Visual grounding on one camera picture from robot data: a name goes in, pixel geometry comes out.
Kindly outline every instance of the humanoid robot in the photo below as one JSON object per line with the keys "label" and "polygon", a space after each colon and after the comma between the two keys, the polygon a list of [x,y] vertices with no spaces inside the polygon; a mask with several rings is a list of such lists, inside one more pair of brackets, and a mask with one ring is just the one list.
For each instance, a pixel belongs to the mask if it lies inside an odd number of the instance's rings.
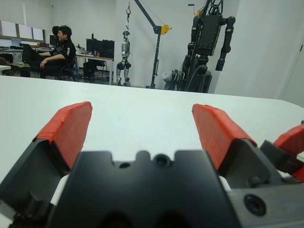
{"label": "humanoid robot", "polygon": [[118,86],[121,86],[121,80],[120,72],[124,70],[124,86],[131,86],[130,79],[128,78],[129,74],[129,68],[131,67],[131,64],[128,62],[128,57],[130,55],[130,41],[128,39],[128,35],[130,35],[129,31],[123,32],[123,43],[122,43],[122,55],[123,59],[121,62],[117,64],[116,68],[116,83]]}

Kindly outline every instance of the sneaker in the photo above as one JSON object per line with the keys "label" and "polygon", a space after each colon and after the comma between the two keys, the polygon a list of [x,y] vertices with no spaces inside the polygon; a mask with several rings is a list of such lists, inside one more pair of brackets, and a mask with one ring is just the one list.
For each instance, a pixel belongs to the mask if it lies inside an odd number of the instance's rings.
{"label": "sneaker", "polygon": [[18,63],[8,64],[8,66],[11,66],[11,68],[15,71],[20,71],[20,70],[30,71],[30,65],[22,61]]}

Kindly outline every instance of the table surface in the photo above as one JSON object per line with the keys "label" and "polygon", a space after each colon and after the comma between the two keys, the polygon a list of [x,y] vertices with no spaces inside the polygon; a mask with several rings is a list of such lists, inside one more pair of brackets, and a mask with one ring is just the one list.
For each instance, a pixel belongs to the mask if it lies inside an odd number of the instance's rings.
{"label": "table surface", "polygon": [[0,65],[0,70],[10,70],[10,66]]}
{"label": "table surface", "polygon": [[[176,150],[201,149],[191,113],[195,103],[223,109],[259,145],[304,119],[304,108],[281,100],[38,78],[2,76],[0,96],[6,98],[0,99],[0,181],[58,109],[83,101],[93,107],[83,151],[111,151],[118,161],[133,161],[140,150],[173,159]],[[8,221],[0,217],[1,223]]]}
{"label": "table surface", "polygon": [[97,59],[107,59],[107,60],[114,60],[113,58],[106,58],[106,57],[98,57],[98,56],[92,56],[92,55],[85,55],[85,54],[76,54],[78,57],[87,57],[87,58],[97,58]]}
{"label": "table surface", "polygon": [[23,52],[23,49],[0,49],[0,52],[6,53],[6,52]]}

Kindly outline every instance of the window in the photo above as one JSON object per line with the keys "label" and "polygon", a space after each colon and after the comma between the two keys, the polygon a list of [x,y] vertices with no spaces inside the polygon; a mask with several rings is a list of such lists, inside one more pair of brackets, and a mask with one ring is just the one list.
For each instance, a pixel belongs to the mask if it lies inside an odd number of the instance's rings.
{"label": "window", "polygon": [[0,20],[0,39],[19,38],[25,42],[45,42],[45,31]]}

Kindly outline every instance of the chair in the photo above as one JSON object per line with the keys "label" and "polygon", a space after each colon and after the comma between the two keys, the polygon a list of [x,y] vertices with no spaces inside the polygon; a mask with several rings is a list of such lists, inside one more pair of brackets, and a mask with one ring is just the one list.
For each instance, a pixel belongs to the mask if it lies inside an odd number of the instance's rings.
{"label": "chair", "polygon": [[56,80],[65,80],[65,78],[63,79],[62,76],[68,76],[68,80],[70,80],[70,77],[72,77],[73,81],[76,82],[78,81],[78,78],[75,77],[74,72],[73,72],[73,66],[75,65],[76,62],[76,56],[74,56],[73,61],[72,62],[68,62],[66,61],[66,65],[63,66],[60,71],[59,74],[51,74],[50,76],[55,76]]}
{"label": "chair", "polygon": [[106,64],[106,61],[103,60],[95,60],[95,59],[89,59],[89,64],[93,67],[95,67],[95,71],[97,70],[97,66],[102,67],[103,71],[101,73],[101,77],[104,75],[104,71],[106,69],[106,76],[108,77],[108,66]]}

